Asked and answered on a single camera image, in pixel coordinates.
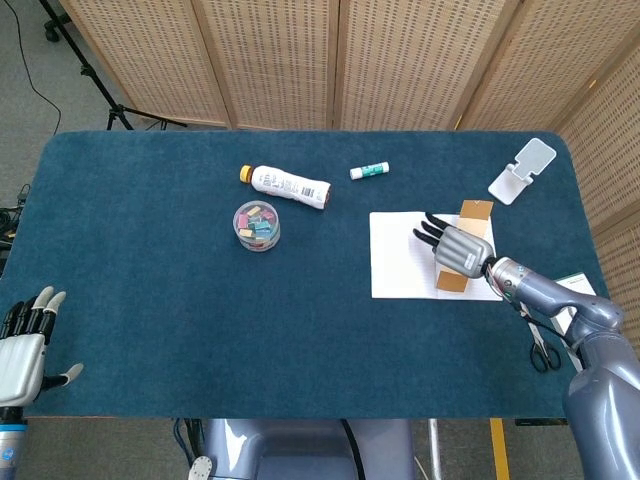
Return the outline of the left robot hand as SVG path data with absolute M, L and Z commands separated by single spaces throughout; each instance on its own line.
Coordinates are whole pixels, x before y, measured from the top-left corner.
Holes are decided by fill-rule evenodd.
M 64 387 L 84 370 L 82 363 L 66 372 L 47 376 L 45 361 L 64 291 L 47 286 L 11 306 L 1 322 L 1 406 L 18 409 L 31 405 L 43 391 Z

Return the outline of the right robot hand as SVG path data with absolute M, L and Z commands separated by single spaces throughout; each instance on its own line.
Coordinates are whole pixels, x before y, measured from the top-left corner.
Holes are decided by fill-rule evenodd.
M 487 274 L 497 257 L 493 247 L 484 239 L 426 212 L 421 229 L 412 230 L 414 236 L 429 245 L 440 265 L 470 279 Z

